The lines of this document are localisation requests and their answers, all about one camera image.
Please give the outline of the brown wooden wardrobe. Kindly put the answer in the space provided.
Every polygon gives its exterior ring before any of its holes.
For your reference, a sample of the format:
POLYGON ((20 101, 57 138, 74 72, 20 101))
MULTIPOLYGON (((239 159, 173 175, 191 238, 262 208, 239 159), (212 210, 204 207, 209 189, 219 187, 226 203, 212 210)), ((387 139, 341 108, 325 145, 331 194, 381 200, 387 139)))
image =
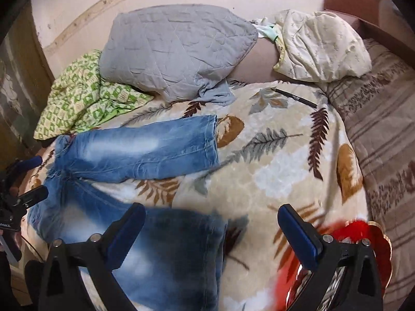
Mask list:
POLYGON ((53 80, 27 3, 1 42, 1 168, 40 150, 33 135, 53 80))

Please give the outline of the green patterned quilt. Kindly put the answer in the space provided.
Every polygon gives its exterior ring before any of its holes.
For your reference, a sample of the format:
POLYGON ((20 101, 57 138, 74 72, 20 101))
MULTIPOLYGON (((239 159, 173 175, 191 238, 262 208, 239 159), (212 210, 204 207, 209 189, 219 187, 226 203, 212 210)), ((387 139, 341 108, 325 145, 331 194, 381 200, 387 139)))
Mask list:
POLYGON ((129 85, 106 81, 100 75, 100 57, 99 50, 85 53, 53 82, 34 139, 91 130, 153 99, 129 85))

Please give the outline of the beige leaf-pattern blanket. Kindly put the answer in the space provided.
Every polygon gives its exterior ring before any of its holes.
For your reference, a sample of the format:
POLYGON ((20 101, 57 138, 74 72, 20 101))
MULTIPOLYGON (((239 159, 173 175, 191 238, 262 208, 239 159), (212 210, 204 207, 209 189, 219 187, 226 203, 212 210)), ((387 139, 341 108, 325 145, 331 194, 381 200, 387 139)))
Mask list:
POLYGON ((133 202, 244 216, 246 233, 224 269, 220 310, 271 310, 288 241, 276 211, 291 204, 315 228, 336 229, 368 218, 363 177, 338 112, 314 86, 286 82, 234 86, 226 107, 153 100, 105 123, 140 127, 183 116, 217 115, 221 169, 209 176, 132 182, 133 202), (317 104, 314 110, 272 91, 317 104))

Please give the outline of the grey quilted pillow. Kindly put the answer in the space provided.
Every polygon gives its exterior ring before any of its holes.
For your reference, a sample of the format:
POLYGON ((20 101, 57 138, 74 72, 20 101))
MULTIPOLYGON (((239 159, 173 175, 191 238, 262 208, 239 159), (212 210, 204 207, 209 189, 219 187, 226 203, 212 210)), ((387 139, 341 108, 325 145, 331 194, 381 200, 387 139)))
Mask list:
POLYGON ((166 102, 227 106, 226 78, 258 40, 229 9, 204 4, 152 6, 119 14, 102 51, 101 76, 157 93, 166 102))

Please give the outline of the blue denim jeans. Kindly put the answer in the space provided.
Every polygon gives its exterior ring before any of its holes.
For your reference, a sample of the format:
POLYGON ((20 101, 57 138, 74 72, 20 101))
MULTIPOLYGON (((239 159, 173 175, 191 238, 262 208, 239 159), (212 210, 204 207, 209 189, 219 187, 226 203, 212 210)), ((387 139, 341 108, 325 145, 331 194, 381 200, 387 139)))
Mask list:
MULTIPOLYGON (((29 225, 45 242, 83 242, 133 203, 132 182, 167 180, 219 163, 217 117, 60 136, 29 225)), ((151 310, 217 310, 227 223, 218 214, 148 207, 143 228, 114 276, 127 297, 151 310)))

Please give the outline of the cream patterned pillow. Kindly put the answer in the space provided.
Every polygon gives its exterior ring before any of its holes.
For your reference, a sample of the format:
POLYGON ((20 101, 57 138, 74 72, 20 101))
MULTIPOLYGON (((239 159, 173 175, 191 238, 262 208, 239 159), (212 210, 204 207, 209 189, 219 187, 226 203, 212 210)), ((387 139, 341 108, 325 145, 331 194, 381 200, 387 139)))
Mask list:
POLYGON ((279 60, 274 71, 293 80, 328 83, 372 69, 360 35, 334 13, 288 9, 276 16, 279 60))

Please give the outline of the black pen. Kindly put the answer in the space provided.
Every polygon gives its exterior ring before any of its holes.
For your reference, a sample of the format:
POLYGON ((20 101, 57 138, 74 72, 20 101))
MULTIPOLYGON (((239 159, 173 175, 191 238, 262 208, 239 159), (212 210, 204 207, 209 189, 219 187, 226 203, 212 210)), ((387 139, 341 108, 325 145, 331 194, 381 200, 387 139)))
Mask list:
POLYGON ((311 102, 310 100, 307 100, 307 99, 302 98, 300 96, 296 96, 295 94, 289 93, 287 91, 284 91, 284 90, 281 90, 281 89, 278 89, 278 88, 272 88, 272 91, 274 91, 276 93, 279 93, 282 96, 286 96, 288 98, 291 98, 291 99, 293 99, 293 100, 295 100, 299 103, 302 103, 303 105, 306 105, 306 106, 308 106, 308 107, 310 107, 314 110, 317 109, 317 104, 311 102))

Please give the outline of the light green cloth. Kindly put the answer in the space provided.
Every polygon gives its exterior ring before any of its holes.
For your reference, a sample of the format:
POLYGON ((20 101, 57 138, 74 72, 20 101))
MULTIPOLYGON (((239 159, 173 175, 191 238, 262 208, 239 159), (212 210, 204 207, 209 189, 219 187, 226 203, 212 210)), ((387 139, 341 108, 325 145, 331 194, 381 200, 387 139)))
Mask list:
POLYGON ((272 42, 275 42, 278 39, 279 33, 274 28, 275 24, 271 23, 268 18, 257 18, 250 22, 258 31, 259 39, 269 39, 272 42))

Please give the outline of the brown wooden headboard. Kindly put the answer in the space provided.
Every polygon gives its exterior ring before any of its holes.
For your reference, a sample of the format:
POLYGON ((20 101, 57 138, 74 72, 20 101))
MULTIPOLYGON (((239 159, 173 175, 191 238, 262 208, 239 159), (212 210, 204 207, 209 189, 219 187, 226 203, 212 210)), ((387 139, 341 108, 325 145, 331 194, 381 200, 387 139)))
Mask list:
POLYGON ((323 8, 357 19, 365 38, 396 53, 414 54, 414 31, 394 10, 391 0, 323 0, 323 8))

